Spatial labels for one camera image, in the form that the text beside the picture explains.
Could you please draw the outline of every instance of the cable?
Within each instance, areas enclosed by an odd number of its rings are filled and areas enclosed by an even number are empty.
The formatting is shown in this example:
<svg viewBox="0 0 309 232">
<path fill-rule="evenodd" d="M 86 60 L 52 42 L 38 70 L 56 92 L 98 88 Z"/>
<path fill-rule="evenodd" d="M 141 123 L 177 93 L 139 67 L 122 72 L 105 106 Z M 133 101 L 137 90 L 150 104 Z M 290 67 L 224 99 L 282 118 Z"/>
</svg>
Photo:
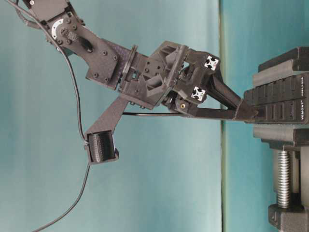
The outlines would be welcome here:
<svg viewBox="0 0 309 232">
<path fill-rule="evenodd" d="M 51 221 L 50 223 L 48 223 L 48 224 L 46 224 L 46 225 L 44 225 L 44 226 L 34 230 L 33 232 L 42 231 L 42 230 L 46 229 L 47 227 L 50 227 L 51 225 L 53 225 L 56 222 L 60 221 L 62 218 L 64 218 L 77 205 L 77 203 L 79 202 L 79 200 L 81 199 L 81 197 L 82 197 L 82 195 L 84 193 L 84 189 L 85 189 L 85 186 L 86 186 L 86 183 L 87 183 L 87 179 L 88 179 L 89 169 L 90 169 L 90 164 L 87 164 L 87 169 L 86 169 L 86 174 L 85 174 L 85 177 L 84 177 L 82 189 L 81 189 L 81 191 L 80 191 L 76 201 L 73 203 L 73 205 L 66 212 L 64 212 L 61 216 L 59 216 L 55 220 Z"/>
<path fill-rule="evenodd" d="M 123 115 L 128 116 L 141 116 L 141 117 L 171 117 L 171 116 L 183 116 L 180 113 L 131 113 L 124 112 Z"/>
<path fill-rule="evenodd" d="M 11 0 L 5 0 L 6 2 L 8 2 L 10 5 L 12 5 L 15 9 L 16 12 L 18 14 L 18 16 L 23 20 L 23 22 L 29 26 L 31 24 L 32 21 L 27 20 L 22 13 L 24 13 L 26 16 L 28 16 L 29 18 L 32 18 L 35 23 L 38 25 L 38 27 L 40 29 L 42 29 L 42 31 L 46 34 L 47 38 L 54 44 L 54 46 L 59 50 L 59 52 L 63 55 L 69 70 L 70 70 L 70 74 L 71 74 L 71 79 L 74 85 L 74 91 L 75 91 L 75 97 L 76 97 L 76 104 L 77 104 L 77 118 L 78 118 L 78 129 L 79 129 L 79 134 L 82 138 L 82 140 L 88 144 L 88 141 L 85 139 L 84 137 L 84 133 L 83 133 L 83 127 L 82 127 L 82 119 L 81 119 L 81 103 L 80 103 L 80 96 L 79 96 L 79 91 L 78 91 L 78 87 L 77 87 L 77 83 L 76 83 L 76 78 L 75 78 L 75 74 L 72 68 L 72 64 L 67 56 L 67 54 L 65 54 L 65 52 L 63 51 L 63 49 L 56 43 L 56 41 L 53 39 L 53 37 L 51 36 L 51 34 L 45 29 L 45 27 L 38 21 L 38 19 L 36 17 L 34 17 L 32 14 L 30 14 L 29 12 L 27 12 L 26 10 L 24 10 L 23 8 L 21 8 L 20 6 L 18 6 L 18 0 L 16 0 L 16 3 L 11 1 Z M 65 217 L 69 212 L 71 212 L 71 210 L 77 205 L 77 203 L 79 202 L 79 200 L 81 199 L 83 193 L 84 193 L 84 189 L 87 183 L 87 179 L 88 179 L 88 174 L 89 174 L 89 170 L 90 170 L 90 164 L 87 164 L 87 169 L 86 169 L 86 174 L 84 177 L 84 181 L 83 181 L 83 185 L 82 185 L 82 189 L 77 197 L 77 199 L 75 200 L 75 202 L 72 204 L 72 206 L 66 211 L 64 212 L 61 216 L 59 216 L 58 218 L 56 218 L 55 220 L 51 221 L 50 223 L 34 230 L 33 232 L 39 232 L 42 231 L 44 229 L 46 229 L 47 227 L 55 224 L 56 222 L 60 221 L 63 217 Z"/>
<path fill-rule="evenodd" d="M 27 26 L 27 27 L 31 27 L 31 28 L 35 28 L 35 29 L 41 29 L 35 22 L 30 21 L 28 19 L 26 19 L 23 14 L 20 12 L 20 10 L 16 9 L 16 13 L 18 15 L 18 17 L 21 19 L 21 21 L 23 21 L 23 23 Z"/>
<path fill-rule="evenodd" d="M 20 6 L 18 6 L 15 2 L 11 1 L 11 0 L 5 0 L 7 3 L 9 3 L 10 5 L 12 5 L 15 9 L 21 11 L 22 13 L 24 13 L 26 16 L 28 16 L 29 18 L 32 18 L 35 23 L 42 29 L 42 31 L 46 34 L 47 38 L 50 40 L 50 42 L 59 50 L 59 52 L 63 55 L 69 70 L 70 70 L 70 74 L 71 74 L 71 79 L 73 82 L 73 86 L 74 86 L 74 91 L 75 91 L 75 97 L 76 97 L 76 105 L 77 105 L 77 120 L 78 120 L 78 129 L 79 129 L 79 134 L 80 137 L 82 138 L 82 140 L 86 143 L 89 144 L 88 141 L 85 139 L 84 137 L 84 133 L 83 133 L 83 127 L 82 127 L 82 119 L 81 119 L 81 102 L 80 102 L 80 97 L 79 97 L 79 91 L 78 91 L 78 87 L 77 87 L 77 83 L 76 83 L 76 78 L 75 78 L 75 74 L 74 74 L 74 70 L 72 68 L 72 64 L 67 56 L 67 54 L 63 51 L 63 49 L 57 44 L 57 42 L 53 39 L 53 37 L 51 36 L 51 34 L 46 30 L 46 28 L 42 25 L 42 23 L 39 22 L 39 20 L 34 17 L 32 14 L 30 14 L 28 11 L 24 10 L 23 8 L 21 8 Z"/>
</svg>

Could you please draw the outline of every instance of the hex screw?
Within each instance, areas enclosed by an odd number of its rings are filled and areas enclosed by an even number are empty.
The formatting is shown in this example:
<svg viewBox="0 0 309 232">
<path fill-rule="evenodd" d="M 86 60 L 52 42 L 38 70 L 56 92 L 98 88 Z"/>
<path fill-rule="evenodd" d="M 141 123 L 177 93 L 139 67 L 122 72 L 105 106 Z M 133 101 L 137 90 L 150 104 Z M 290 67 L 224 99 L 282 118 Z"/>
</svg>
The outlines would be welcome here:
<svg viewBox="0 0 309 232">
<path fill-rule="evenodd" d="M 81 24 L 82 24 L 83 26 L 86 25 L 85 22 L 84 22 L 84 20 L 82 20 L 82 19 L 81 19 Z"/>
<path fill-rule="evenodd" d="M 61 35 L 64 35 L 65 32 L 66 32 L 66 30 L 64 28 L 62 28 L 61 31 L 60 31 Z"/>
</svg>

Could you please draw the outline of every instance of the teal wall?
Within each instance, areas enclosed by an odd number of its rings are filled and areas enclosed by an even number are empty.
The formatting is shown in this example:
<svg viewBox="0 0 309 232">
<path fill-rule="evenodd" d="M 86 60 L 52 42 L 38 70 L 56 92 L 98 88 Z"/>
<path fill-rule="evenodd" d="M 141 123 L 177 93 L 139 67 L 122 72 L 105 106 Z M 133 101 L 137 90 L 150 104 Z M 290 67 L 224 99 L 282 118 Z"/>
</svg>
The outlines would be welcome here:
<svg viewBox="0 0 309 232">
<path fill-rule="evenodd" d="M 297 46 L 309 45 L 305 0 L 221 0 L 222 68 L 239 95 L 252 88 L 258 64 Z M 272 152 L 253 138 L 252 125 L 223 123 L 224 229 L 272 232 L 267 207 L 273 192 Z"/>
<path fill-rule="evenodd" d="M 96 34 L 141 53 L 171 40 L 219 55 L 217 0 L 71 2 Z M 87 158 L 63 57 L 4 2 L 0 28 L 0 231 L 30 231 L 75 200 Z M 86 64 L 71 60 L 87 129 L 117 93 L 85 80 Z M 219 121 L 123 117 L 115 142 L 120 159 L 92 167 L 80 203 L 46 231 L 221 231 Z"/>
</svg>

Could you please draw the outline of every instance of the black cable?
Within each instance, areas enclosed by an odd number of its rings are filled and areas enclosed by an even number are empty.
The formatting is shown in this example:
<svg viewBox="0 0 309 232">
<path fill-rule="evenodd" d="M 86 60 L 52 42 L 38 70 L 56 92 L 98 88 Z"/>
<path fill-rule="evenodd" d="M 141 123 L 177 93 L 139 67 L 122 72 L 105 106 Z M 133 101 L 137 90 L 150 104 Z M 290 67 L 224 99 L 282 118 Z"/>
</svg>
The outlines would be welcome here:
<svg viewBox="0 0 309 232">
<path fill-rule="evenodd" d="M 23 20 L 23 15 L 22 13 L 24 13 L 26 16 L 32 18 L 35 23 L 38 25 L 38 27 L 40 29 L 42 29 L 42 31 L 46 34 L 47 38 L 50 40 L 50 42 L 52 42 L 54 44 L 54 46 L 60 51 L 60 53 L 64 56 L 64 59 L 69 67 L 70 73 L 71 73 L 71 79 L 74 85 L 74 90 L 75 90 L 75 97 L 76 97 L 76 103 L 77 103 L 77 117 L 78 117 L 78 129 L 79 129 L 79 133 L 81 138 L 83 139 L 83 141 L 87 144 L 88 141 L 85 139 L 84 137 L 84 133 L 83 133 L 83 128 L 82 128 L 82 119 L 81 119 L 81 104 L 80 104 L 80 97 L 79 97 L 79 91 L 78 91 L 78 87 L 77 87 L 77 83 L 76 83 L 76 78 L 75 78 L 75 74 L 72 68 L 72 64 L 67 56 L 67 54 L 65 54 L 65 52 L 63 51 L 63 49 L 56 43 L 56 41 L 53 39 L 53 37 L 50 35 L 50 33 L 45 29 L 45 27 L 38 21 L 38 19 L 36 17 L 34 17 L 32 14 L 30 14 L 29 12 L 27 12 L 26 10 L 24 10 L 23 8 L 21 8 L 20 6 L 18 6 L 18 0 L 15 2 L 11 1 L 11 0 L 5 0 L 7 1 L 10 5 L 12 5 L 15 9 L 16 12 L 18 14 L 18 16 Z M 64 212 L 61 216 L 59 216 L 58 218 L 56 218 L 55 220 L 51 221 L 50 223 L 34 230 L 33 232 L 39 232 L 42 231 L 44 229 L 46 229 L 47 227 L 55 224 L 56 222 L 60 221 L 63 217 L 65 217 L 79 202 L 79 200 L 81 199 L 83 193 L 84 193 L 84 189 L 87 183 L 87 179 L 88 179 L 88 174 L 89 174 L 89 170 L 90 170 L 90 164 L 87 164 L 87 169 L 86 169 L 86 174 L 84 177 L 84 181 L 83 181 L 83 185 L 82 185 L 82 189 L 77 197 L 77 199 L 75 200 L 75 202 L 72 204 L 72 206 L 66 211 Z"/>
<path fill-rule="evenodd" d="M 85 174 L 85 177 L 84 177 L 82 189 L 81 189 L 81 191 L 80 191 L 76 201 L 73 203 L 73 205 L 66 212 L 64 212 L 61 216 L 59 216 L 55 220 L 51 221 L 50 223 L 48 223 L 48 224 L 46 224 L 46 225 L 44 225 L 44 226 L 34 230 L 33 232 L 42 231 L 42 230 L 46 229 L 47 227 L 49 227 L 49 226 L 55 224 L 56 222 L 60 221 L 62 218 L 64 218 L 77 205 L 77 203 L 79 202 L 79 200 L 81 199 L 81 197 L 82 197 L 82 195 L 84 193 L 84 189 L 85 189 L 85 186 L 86 186 L 86 183 L 87 183 L 87 179 L 88 179 L 89 169 L 90 169 L 90 164 L 87 165 L 86 174 Z"/>
<path fill-rule="evenodd" d="M 171 116 L 183 116 L 181 113 L 132 113 L 124 112 L 123 115 L 128 116 L 141 116 L 141 117 L 171 117 Z"/>
<path fill-rule="evenodd" d="M 16 9 L 16 13 L 18 15 L 18 17 L 21 19 L 21 21 L 23 21 L 23 23 L 27 26 L 27 27 L 31 27 L 31 28 L 35 28 L 35 29 L 41 29 L 35 22 L 30 21 L 28 19 L 26 19 L 23 14 L 20 12 L 20 10 Z"/>
<path fill-rule="evenodd" d="M 77 83 L 76 83 L 76 78 L 75 78 L 75 74 L 72 68 L 72 64 L 67 56 L 67 54 L 63 51 L 63 49 L 57 44 L 57 42 L 53 39 L 53 37 L 51 36 L 51 34 L 48 32 L 48 30 L 46 30 L 46 28 L 39 22 L 39 20 L 34 17 L 32 14 L 30 14 L 28 11 L 24 10 L 23 8 L 21 8 L 20 6 L 18 6 L 15 2 L 11 1 L 11 0 L 5 0 L 7 3 L 9 3 L 10 5 L 12 5 L 14 8 L 18 9 L 19 11 L 21 11 L 22 13 L 24 13 L 26 16 L 28 16 L 29 18 L 32 18 L 35 23 L 42 29 L 42 31 L 46 34 L 47 38 L 49 39 L 49 41 L 51 43 L 53 43 L 53 45 L 59 50 L 59 52 L 63 55 L 70 73 L 71 73 L 71 79 L 73 82 L 73 86 L 74 86 L 74 90 L 75 90 L 75 97 L 76 97 L 76 105 L 77 105 L 77 119 L 78 119 L 78 129 L 79 129 L 79 134 L 80 137 L 82 138 L 82 140 L 88 144 L 88 141 L 85 139 L 84 137 L 84 133 L 83 133 L 83 127 L 82 127 L 82 119 L 81 119 L 81 102 L 80 102 L 80 97 L 79 97 L 79 91 L 78 91 L 78 87 L 77 87 Z"/>
</svg>

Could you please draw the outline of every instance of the bolt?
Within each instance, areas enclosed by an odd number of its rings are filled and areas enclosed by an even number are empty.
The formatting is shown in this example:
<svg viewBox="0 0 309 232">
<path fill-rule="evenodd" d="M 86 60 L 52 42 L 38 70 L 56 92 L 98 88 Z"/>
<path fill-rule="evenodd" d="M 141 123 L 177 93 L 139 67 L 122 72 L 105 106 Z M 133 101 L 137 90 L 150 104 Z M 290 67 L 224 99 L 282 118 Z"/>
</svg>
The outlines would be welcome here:
<svg viewBox="0 0 309 232">
<path fill-rule="evenodd" d="M 290 156 L 287 151 L 278 154 L 278 206 L 287 209 L 290 206 Z"/>
<path fill-rule="evenodd" d="M 85 24 L 85 22 L 81 19 L 81 24 L 83 25 L 83 26 L 85 26 L 86 24 Z"/>
<path fill-rule="evenodd" d="M 66 32 L 66 30 L 64 28 L 62 28 L 61 31 L 60 31 L 61 35 L 64 35 L 65 32 Z"/>
</svg>

